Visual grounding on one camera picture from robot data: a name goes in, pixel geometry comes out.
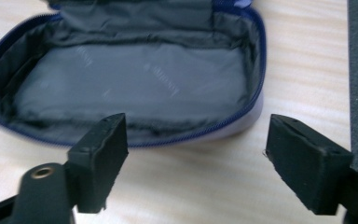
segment wooden table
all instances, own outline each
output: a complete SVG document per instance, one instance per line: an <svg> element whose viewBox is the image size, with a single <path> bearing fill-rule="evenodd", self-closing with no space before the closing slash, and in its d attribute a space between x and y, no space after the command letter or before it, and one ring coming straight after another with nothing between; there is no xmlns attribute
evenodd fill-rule
<svg viewBox="0 0 358 224"><path fill-rule="evenodd" d="M350 148L346 1L257 0L268 33L265 104L247 132L208 143L131 150L100 215L77 223L341 223L316 217L262 152L271 113L300 119ZM0 38L48 11L36 0L0 0ZM68 148L41 145L0 128L0 201L28 169L66 161Z"/></svg>

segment gray lining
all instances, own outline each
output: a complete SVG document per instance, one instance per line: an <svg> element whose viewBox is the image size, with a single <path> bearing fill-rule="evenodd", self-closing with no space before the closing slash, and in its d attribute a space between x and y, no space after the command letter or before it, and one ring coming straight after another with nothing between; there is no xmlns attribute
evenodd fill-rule
<svg viewBox="0 0 358 224"><path fill-rule="evenodd" d="M210 1L64 5L62 16L0 60L0 119L27 133L75 142L124 112L130 143L169 139L234 114L260 82L255 25Z"/></svg>

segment open pouch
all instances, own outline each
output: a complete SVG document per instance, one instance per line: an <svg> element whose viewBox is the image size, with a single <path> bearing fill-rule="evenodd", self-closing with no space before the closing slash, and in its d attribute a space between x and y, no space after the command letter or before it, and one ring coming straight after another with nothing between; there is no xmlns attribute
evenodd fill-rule
<svg viewBox="0 0 358 224"><path fill-rule="evenodd" d="M49 0L0 41L0 124L72 145L125 113L131 147L224 137L259 117L263 23L246 1Z"/></svg>

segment zipper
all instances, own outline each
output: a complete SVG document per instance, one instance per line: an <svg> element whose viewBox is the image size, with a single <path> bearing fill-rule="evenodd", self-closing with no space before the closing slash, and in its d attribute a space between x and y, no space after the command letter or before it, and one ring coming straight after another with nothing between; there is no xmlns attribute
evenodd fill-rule
<svg viewBox="0 0 358 224"><path fill-rule="evenodd" d="M41 14L34 17L31 17L25 21L20 22L15 27L13 27L9 32L7 32L6 35L4 35L0 39L0 58L2 55L17 41L19 38L21 38L26 32L28 32L31 29L34 29L36 26L46 23L48 21L58 21L62 17L59 13L51 13L51 14ZM15 129L13 127L9 127L3 120L0 120L0 125L9 129L10 131L14 133L19 133L25 137L37 140L42 143L49 143L49 144L56 144L56 145L62 145L62 146L69 146L70 144L59 144L59 143L53 143L50 141L47 141L46 139L42 139L40 137L37 137L35 135L26 133L22 130Z"/></svg>
<svg viewBox="0 0 358 224"><path fill-rule="evenodd" d="M257 27L260 30L260 50L261 50L261 59L260 59L260 81L258 83L256 92L254 96L252 97L250 103L245 106L243 109L235 113L234 115L230 116L229 118L210 126L202 131L199 131L197 133L191 133L184 136L176 137L169 140L163 140L163 141L156 141L156 142L150 142L150 143L144 143L144 144L129 144L129 147L158 147L162 145L169 145L173 143L178 143L182 141L191 140L194 138L202 137L203 135L206 135L208 133L215 132L217 130L220 130L222 128L225 128L229 124L233 123L237 119L240 119L244 115L246 115L249 111L251 111L255 105L255 102L257 98L259 97L264 79L265 79L265 73L266 73L266 63L267 63L267 47L266 47L266 34L265 34L265 27L264 23L262 22L262 19L260 15L251 7L234 7L232 4L221 4L219 6L213 5L214 11L222 11L230 14L235 14L238 16L242 16L244 18L247 18L249 20L252 20L255 22ZM15 26L13 29L11 29L1 40L0 40L0 57L5 53L5 51L10 48L14 42L16 42L24 33L29 31L30 29L35 28L37 25L43 24L48 21L58 21L61 20L62 17L59 13L55 14L43 14L39 16L32 17L26 21L23 21L19 23L17 26ZM3 127L8 128L9 130L20 133L21 135L37 140L42 143L48 143L48 144L54 144L54 145L60 145L60 146L72 146L74 143L68 143L68 142L53 142L46 140L44 138L40 138L38 136L35 136L30 133L26 133L22 130L8 127L2 120L0 120L0 125Z"/></svg>

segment clamp jaw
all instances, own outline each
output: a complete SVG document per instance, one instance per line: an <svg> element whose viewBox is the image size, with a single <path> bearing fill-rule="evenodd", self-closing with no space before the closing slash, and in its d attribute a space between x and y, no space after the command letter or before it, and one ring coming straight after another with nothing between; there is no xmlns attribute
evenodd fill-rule
<svg viewBox="0 0 358 224"><path fill-rule="evenodd" d="M297 119L272 115L266 155L282 180L315 215L347 208L345 224L358 224L358 172L353 154Z"/></svg>
<svg viewBox="0 0 358 224"><path fill-rule="evenodd" d="M0 202L0 223L75 223L75 205L80 213L99 213L128 153L124 114L102 119L68 151L64 165L25 173L19 194Z"/></svg>

